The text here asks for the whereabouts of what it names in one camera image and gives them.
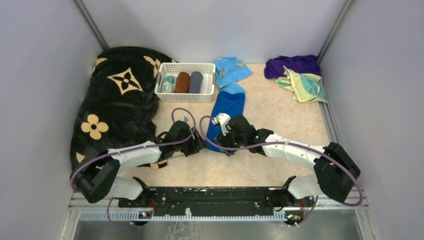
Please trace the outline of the royal blue towel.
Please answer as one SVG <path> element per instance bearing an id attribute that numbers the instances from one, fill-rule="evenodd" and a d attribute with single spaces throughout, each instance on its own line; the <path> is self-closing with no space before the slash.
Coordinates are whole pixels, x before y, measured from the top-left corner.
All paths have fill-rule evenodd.
<path id="1" fill-rule="evenodd" d="M 212 117 L 216 117 L 219 114 L 228 114 L 231 118 L 236 115 L 242 115 L 245 106 L 246 95 L 243 92 L 229 93 L 227 91 L 220 91 L 217 95 L 215 105 L 211 112 Z M 209 123 L 206 132 L 207 138 L 217 144 L 215 140 L 216 136 L 221 133 L 219 126 Z"/>

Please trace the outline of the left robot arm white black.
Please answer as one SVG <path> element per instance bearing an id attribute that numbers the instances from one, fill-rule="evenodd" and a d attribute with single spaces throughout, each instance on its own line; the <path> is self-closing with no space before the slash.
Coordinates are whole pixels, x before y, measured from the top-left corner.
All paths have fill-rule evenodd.
<path id="1" fill-rule="evenodd" d="M 195 127 L 177 120 L 155 141 L 105 151 L 91 149 L 73 170 L 70 184 L 91 204 L 115 198 L 131 200 L 136 206 L 144 207 L 150 200 L 149 188 L 138 177 L 120 177 L 121 172 L 140 166 L 163 168 L 176 152 L 188 157 L 206 147 Z"/>

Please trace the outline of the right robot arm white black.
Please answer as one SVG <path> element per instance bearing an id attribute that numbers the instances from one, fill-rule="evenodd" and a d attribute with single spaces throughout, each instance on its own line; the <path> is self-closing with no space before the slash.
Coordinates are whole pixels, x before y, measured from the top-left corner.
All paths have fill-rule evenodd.
<path id="1" fill-rule="evenodd" d="M 297 142 L 269 129 L 255 129 L 243 115 L 231 117 L 220 113 L 211 122 L 220 128 L 215 140 L 228 156 L 248 150 L 252 154 L 286 160 L 312 172 L 290 177 L 279 189 L 287 206 L 295 206 L 305 197 L 319 195 L 344 204 L 352 188 L 359 185 L 361 171 L 338 143 L 320 146 Z"/>

